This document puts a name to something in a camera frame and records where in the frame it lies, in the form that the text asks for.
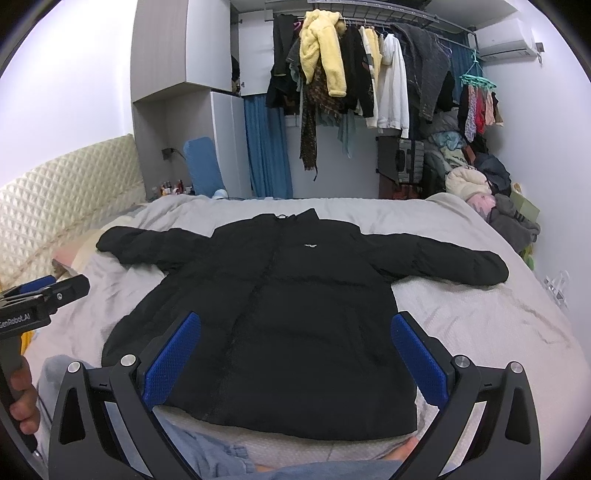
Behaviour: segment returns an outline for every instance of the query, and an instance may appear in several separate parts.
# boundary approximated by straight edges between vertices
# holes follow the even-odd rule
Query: yellow fleece jacket
[[[314,79],[314,71],[322,55],[322,66],[326,72],[331,97],[347,95],[345,68],[337,34],[337,29],[344,27],[340,13],[317,9],[306,13],[300,33],[300,60],[306,83],[309,84]]]

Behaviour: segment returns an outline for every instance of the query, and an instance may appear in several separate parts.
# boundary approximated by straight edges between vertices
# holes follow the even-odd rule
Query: quilted headboard
[[[132,135],[81,148],[0,187],[0,283],[53,273],[53,251],[145,201]]]

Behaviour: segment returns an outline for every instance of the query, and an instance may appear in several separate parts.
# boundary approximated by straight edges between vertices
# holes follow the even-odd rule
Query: clothes rack
[[[466,35],[472,35],[475,40],[476,51],[478,52],[479,50],[478,38],[472,30],[445,20],[444,18],[440,18],[437,15],[432,15],[428,12],[416,10],[414,8],[380,2],[377,0],[307,0],[307,3],[312,9],[318,8],[323,10],[337,11],[341,13],[345,21],[357,25],[387,28],[392,23],[405,21],[415,24],[420,28],[431,27],[442,31],[448,31],[449,29],[459,30]],[[273,10],[274,14],[291,13],[298,15],[301,18],[304,17],[304,12],[308,10],[307,8],[302,7],[281,9],[281,7],[278,7],[281,4],[292,6],[294,1],[266,0],[265,10],[269,8]],[[273,21],[273,15],[270,15],[269,18],[267,18],[267,21]],[[442,40],[446,40],[450,43],[474,50],[468,45],[447,38],[445,35],[437,34],[437,36]]]

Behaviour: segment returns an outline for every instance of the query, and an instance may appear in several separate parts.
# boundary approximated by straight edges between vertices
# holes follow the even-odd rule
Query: blue jeans
[[[73,361],[73,359],[63,355],[46,360],[37,387],[39,392],[38,404],[41,411],[41,427],[37,435],[39,441],[38,451],[46,463],[48,460],[49,434],[57,396],[67,366]],[[107,410],[129,464],[136,470],[149,475],[148,469],[124,426],[116,405],[107,404]],[[179,453],[204,480],[222,477],[226,480],[303,480],[307,478],[387,480],[401,465],[401,462],[386,460],[323,462],[259,473],[243,446],[228,445],[212,437],[188,432],[175,427],[161,414],[155,412],[155,415]]]

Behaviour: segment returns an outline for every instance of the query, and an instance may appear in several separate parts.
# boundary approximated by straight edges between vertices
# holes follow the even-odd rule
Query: bed
[[[127,225],[163,231],[184,228],[211,235],[216,227],[260,213],[291,215],[314,208],[320,218],[358,224],[363,233],[408,232],[499,254],[509,267],[509,280],[492,288],[472,288],[447,281],[408,278],[392,285],[398,306],[408,310],[425,331],[438,337],[453,354],[465,354],[478,365],[504,367],[520,361],[527,371],[542,448],[546,479],[573,446],[591,415],[591,371],[569,321],[541,288],[511,247],[466,203],[449,194],[428,200],[307,199],[210,200],[168,196],[150,203]],[[124,268],[109,255],[93,254],[80,268],[90,294],[61,309],[49,327],[37,332],[25,356],[33,378],[44,360],[70,355],[99,366],[102,346],[117,321],[163,278],[149,265]],[[418,435],[437,410],[416,399]],[[197,421],[164,407],[175,424],[245,445],[259,464],[282,467],[326,460],[380,458],[404,438],[372,442],[318,442],[280,434],[250,432]],[[483,405],[475,407],[466,431],[450,458],[459,464],[475,433]]]

